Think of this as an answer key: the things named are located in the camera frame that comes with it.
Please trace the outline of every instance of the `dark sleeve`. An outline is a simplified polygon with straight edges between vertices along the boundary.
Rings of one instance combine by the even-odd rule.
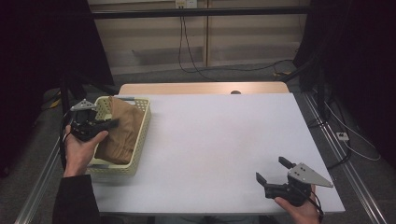
[[[53,206],[52,223],[100,223],[90,175],[62,178]]]

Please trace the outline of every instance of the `white table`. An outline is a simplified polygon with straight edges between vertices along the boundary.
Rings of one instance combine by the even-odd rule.
[[[281,213],[255,179],[259,172],[269,183],[286,183],[288,170],[279,156],[304,162],[330,180],[291,93],[143,96],[151,101],[152,118],[137,173],[93,177],[101,212]],[[317,195],[323,211],[345,211],[336,189],[317,187]]]

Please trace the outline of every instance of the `brown cloth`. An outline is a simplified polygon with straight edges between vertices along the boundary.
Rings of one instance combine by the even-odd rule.
[[[116,164],[128,164],[143,121],[144,111],[118,98],[108,97],[112,119],[119,120],[117,128],[108,131],[107,138],[96,149],[95,158]]]

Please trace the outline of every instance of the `wall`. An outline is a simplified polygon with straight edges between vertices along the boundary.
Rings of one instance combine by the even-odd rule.
[[[175,8],[167,0],[90,0],[92,11]],[[198,7],[306,6],[306,0],[198,0]],[[263,63],[293,58],[305,15],[185,18],[191,54],[197,66]],[[113,75],[149,69],[177,69],[180,18],[97,20]],[[181,62],[191,67],[183,36]]]

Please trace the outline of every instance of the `wall socket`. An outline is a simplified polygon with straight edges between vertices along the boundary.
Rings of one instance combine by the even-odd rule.
[[[198,8],[197,0],[175,0],[176,8]]]

